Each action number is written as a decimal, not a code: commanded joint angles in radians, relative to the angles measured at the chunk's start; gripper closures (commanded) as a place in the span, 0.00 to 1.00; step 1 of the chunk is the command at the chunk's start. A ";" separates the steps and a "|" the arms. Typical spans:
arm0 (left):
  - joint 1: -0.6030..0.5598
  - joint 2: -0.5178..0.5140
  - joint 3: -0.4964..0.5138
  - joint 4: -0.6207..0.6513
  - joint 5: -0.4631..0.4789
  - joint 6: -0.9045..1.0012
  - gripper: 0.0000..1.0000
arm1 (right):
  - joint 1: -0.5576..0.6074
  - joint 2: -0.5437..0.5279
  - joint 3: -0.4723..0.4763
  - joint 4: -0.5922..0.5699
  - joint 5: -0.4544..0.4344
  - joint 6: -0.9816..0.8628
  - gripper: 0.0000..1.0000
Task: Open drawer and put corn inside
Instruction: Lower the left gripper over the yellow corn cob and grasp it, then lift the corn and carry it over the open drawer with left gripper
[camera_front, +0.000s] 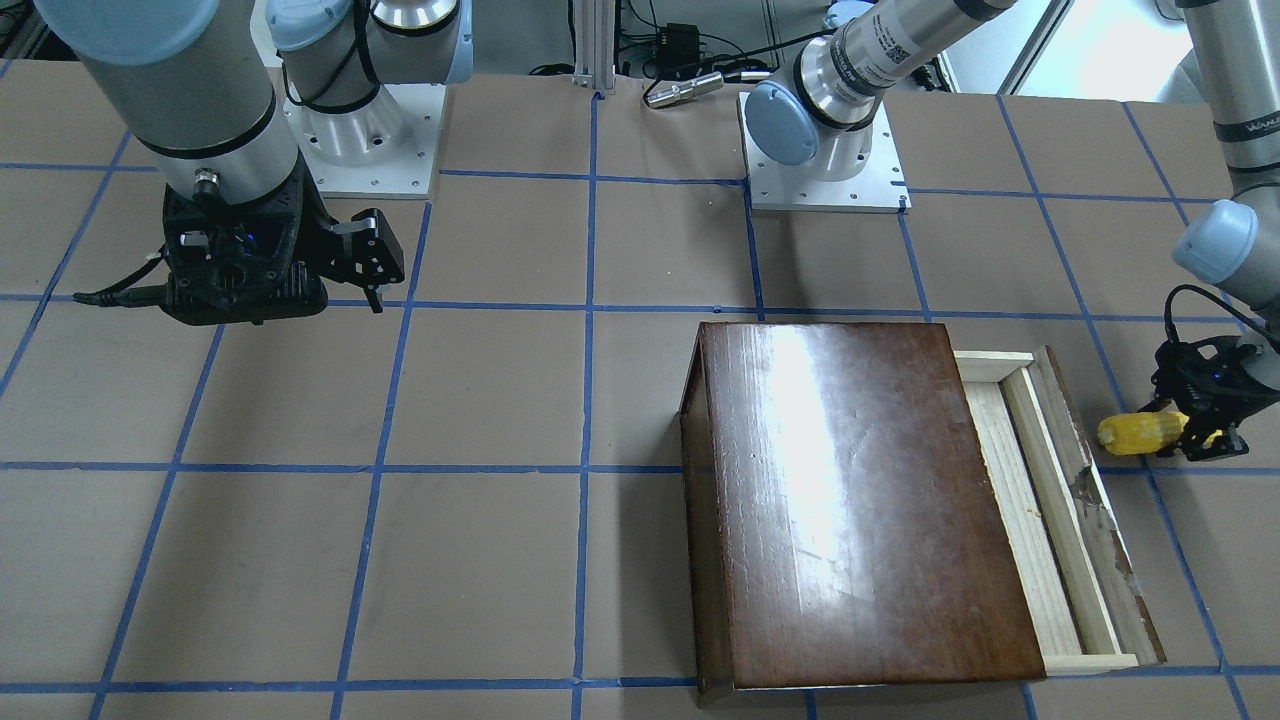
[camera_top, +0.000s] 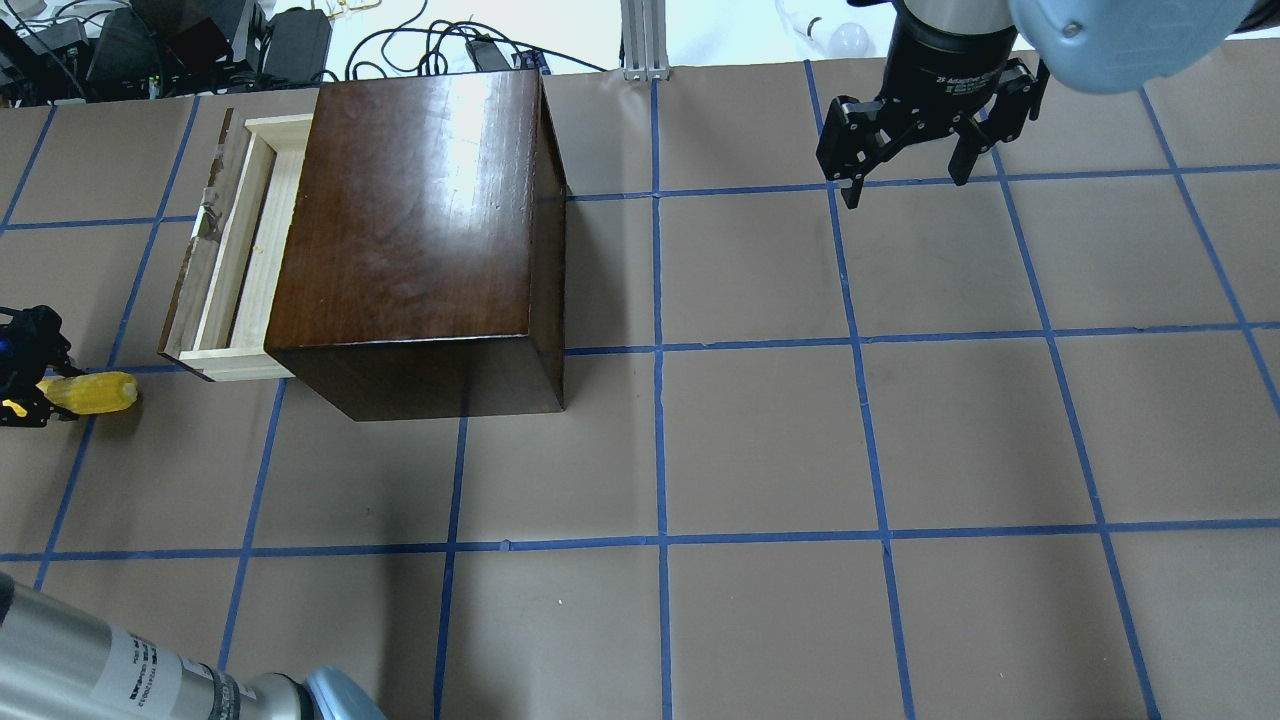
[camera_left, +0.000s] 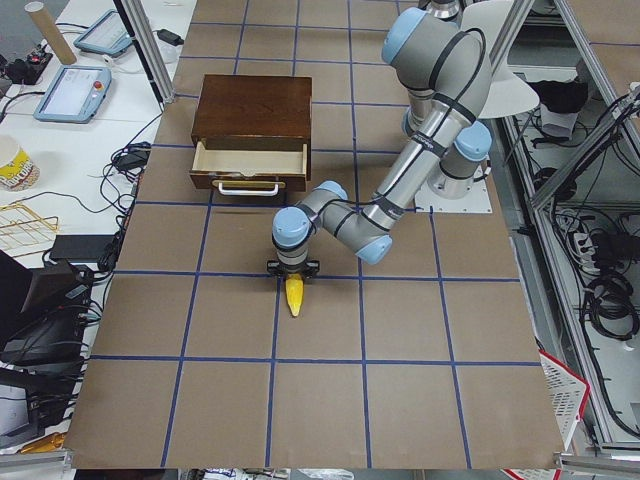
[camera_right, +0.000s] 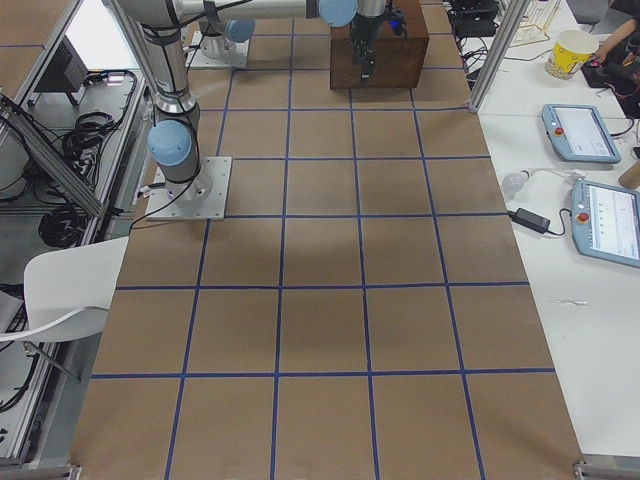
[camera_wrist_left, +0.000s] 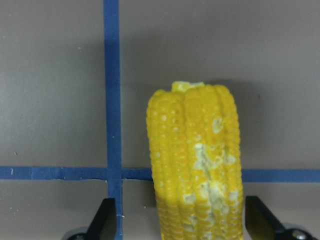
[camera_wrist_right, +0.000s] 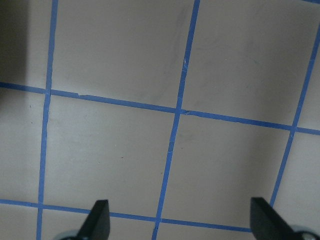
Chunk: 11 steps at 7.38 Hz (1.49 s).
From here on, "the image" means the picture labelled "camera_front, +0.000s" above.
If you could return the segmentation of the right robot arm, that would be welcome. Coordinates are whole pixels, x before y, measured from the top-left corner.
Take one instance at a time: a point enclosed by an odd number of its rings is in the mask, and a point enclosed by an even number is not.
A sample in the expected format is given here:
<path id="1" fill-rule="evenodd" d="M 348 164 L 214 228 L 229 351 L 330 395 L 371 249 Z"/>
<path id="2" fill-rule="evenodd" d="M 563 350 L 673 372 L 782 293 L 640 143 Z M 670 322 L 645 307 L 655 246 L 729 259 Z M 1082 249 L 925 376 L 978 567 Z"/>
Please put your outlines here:
<path id="1" fill-rule="evenodd" d="M 279 82 L 250 1 L 36 6 L 166 182 L 163 246 L 78 304 L 262 324 L 321 313 L 329 283 L 380 313 L 408 279 L 383 210 L 343 222 L 323 196 L 428 192 L 444 87 L 474 72 L 471 3 L 269 1 Z"/>

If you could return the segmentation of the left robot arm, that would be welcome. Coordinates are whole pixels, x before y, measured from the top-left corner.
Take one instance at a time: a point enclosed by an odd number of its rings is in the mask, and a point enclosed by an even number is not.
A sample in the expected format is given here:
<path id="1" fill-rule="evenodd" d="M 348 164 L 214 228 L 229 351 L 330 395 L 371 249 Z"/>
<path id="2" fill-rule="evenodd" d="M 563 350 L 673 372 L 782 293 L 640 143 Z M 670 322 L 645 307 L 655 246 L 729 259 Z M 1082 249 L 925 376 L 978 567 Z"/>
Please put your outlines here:
<path id="1" fill-rule="evenodd" d="M 815 35 L 742 104 L 746 136 L 772 161 L 813 163 L 827 143 L 864 145 L 884 92 L 1010 8 L 1007 1 L 879 1 Z M 1193 292 L 1233 297 L 1242 336 L 1180 337 L 1164 309 L 1152 400 L 1100 424 L 1114 455 L 1190 461 L 1248 452 L 1242 423 L 1277 404 L 1277 4 L 1180 1 L 1231 183 L 1185 229 L 1174 261 Z"/>

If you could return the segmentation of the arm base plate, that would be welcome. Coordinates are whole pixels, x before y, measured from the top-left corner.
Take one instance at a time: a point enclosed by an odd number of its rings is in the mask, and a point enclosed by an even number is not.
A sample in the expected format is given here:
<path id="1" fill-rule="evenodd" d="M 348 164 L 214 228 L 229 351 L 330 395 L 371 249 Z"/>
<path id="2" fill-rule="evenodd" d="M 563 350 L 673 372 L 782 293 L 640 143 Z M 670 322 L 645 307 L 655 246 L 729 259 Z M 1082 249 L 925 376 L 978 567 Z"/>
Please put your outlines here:
<path id="1" fill-rule="evenodd" d="M 426 200 L 436 178 L 444 85 L 389 85 L 337 115 L 289 100 L 283 114 L 325 199 Z"/>
<path id="2" fill-rule="evenodd" d="M 814 160 L 786 167 L 768 158 L 745 122 L 748 94 L 739 95 L 739 120 L 751 205 L 771 211 L 905 213 L 913 206 L 887 108 L 865 142 L 837 141 Z"/>

